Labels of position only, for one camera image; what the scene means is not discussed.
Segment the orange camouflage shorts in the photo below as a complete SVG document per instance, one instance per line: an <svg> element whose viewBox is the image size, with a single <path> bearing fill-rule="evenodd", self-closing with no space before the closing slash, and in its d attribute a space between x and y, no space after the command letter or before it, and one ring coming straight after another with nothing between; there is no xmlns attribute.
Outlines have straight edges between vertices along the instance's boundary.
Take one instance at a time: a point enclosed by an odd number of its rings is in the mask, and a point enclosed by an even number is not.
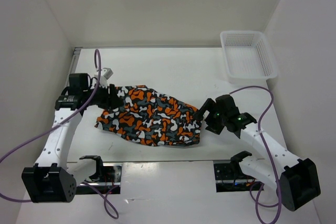
<svg viewBox="0 0 336 224"><path fill-rule="evenodd" d="M117 87L123 105L104 110L95 127L150 147L190 147L200 142L197 108L145 85Z"/></svg>

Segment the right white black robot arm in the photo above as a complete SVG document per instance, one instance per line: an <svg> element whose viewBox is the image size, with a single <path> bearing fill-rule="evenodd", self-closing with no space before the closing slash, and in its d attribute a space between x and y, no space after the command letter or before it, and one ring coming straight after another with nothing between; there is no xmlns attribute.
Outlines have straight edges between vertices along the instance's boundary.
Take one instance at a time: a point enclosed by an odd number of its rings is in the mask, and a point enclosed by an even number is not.
<svg viewBox="0 0 336 224"><path fill-rule="evenodd" d="M204 120L206 129L217 135L223 129L235 134L251 147L230 159L235 178L245 175L276 191L281 204L296 211L321 194L317 167L309 159L291 153L266 133L249 113L241 113L229 94L208 98L194 117Z"/></svg>

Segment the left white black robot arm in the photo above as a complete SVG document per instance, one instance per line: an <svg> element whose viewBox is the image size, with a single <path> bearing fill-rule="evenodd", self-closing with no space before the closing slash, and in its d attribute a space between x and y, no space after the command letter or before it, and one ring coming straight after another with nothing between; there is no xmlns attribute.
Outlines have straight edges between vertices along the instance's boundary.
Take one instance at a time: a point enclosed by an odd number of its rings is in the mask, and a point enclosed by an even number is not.
<svg viewBox="0 0 336 224"><path fill-rule="evenodd" d="M85 179L98 182L104 178L105 169L99 155L82 156L71 168L67 167L67 160L85 109L96 105L104 110L113 110L122 105L115 86L107 82L112 74L111 69L103 68L95 75L95 84L89 80L87 73L69 75L69 85L55 103L53 130L34 165L22 172L22 180L32 202L71 202L77 186Z"/></svg>

